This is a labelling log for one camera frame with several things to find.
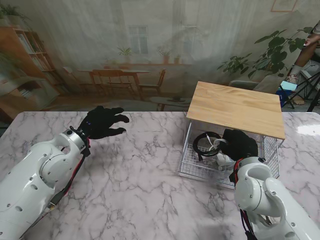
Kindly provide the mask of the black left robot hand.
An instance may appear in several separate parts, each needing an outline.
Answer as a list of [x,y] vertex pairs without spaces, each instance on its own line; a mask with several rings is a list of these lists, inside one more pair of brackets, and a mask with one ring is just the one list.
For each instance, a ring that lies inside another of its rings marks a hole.
[[126,132],[126,129],[112,128],[112,125],[119,122],[130,122],[129,118],[122,114],[123,112],[124,109],[121,107],[105,108],[99,105],[87,113],[77,130],[92,140],[120,135]]

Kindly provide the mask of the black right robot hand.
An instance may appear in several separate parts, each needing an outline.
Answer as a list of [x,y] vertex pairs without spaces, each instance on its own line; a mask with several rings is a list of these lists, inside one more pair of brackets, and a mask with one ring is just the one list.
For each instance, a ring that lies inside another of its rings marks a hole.
[[243,131],[225,129],[222,138],[226,140],[227,143],[221,144],[221,152],[233,161],[258,156],[258,145],[256,141]]

